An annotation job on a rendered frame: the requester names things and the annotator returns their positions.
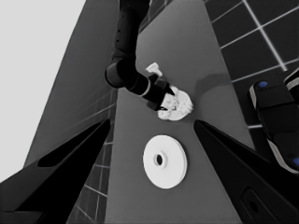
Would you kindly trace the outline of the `large thick white disc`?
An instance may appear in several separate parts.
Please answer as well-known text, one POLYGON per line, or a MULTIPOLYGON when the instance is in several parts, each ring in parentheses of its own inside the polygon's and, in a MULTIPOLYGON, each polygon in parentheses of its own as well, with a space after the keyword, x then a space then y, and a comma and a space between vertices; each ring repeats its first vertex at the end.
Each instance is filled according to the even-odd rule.
POLYGON ((160 134, 153 136, 146 144, 143 166, 153 185, 160 189, 171 189, 184 179, 188 162, 179 141, 160 134))

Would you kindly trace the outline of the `white round pinned carrier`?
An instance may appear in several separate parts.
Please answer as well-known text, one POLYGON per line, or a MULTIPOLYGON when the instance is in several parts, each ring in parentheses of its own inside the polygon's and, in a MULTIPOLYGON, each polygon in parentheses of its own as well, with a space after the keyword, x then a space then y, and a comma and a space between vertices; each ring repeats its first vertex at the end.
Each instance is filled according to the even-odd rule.
MULTIPOLYGON (((181 90, 179 90, 178 99, 179 99, 179 102, 181 102, 184 99, 190 99, 191 100, 189 94, 186 93, 185 91, 181 91, 181 90)), ((188 114, 181 114, 179 111, 170 111, 169 120, 178 121, 178 120, 184 119, 187 115, 188 114)))

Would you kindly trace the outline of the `small white T-shaped piece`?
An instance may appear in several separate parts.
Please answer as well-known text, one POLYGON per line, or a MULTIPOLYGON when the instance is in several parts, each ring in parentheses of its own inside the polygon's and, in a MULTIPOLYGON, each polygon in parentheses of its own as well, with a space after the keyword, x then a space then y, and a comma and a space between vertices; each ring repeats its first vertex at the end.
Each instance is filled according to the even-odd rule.
POLYGON ((162 71, 159 68, 159 64, 157 64, 157 63, 152 63, 151 65, 149 65, 146 68, 146 70, 149 73, 155 73, 155 74, 157 74, 159 77, 161 77, 163 75, 162 71))

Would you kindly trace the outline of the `dark robot body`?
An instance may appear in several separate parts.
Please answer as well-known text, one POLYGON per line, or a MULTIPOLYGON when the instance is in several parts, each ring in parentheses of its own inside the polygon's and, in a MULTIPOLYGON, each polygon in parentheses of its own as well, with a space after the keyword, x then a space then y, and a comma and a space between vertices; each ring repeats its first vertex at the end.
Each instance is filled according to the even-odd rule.
POLYGON ((299 175, 299 66, 255 82, 248 96, 278 165, 299 175))

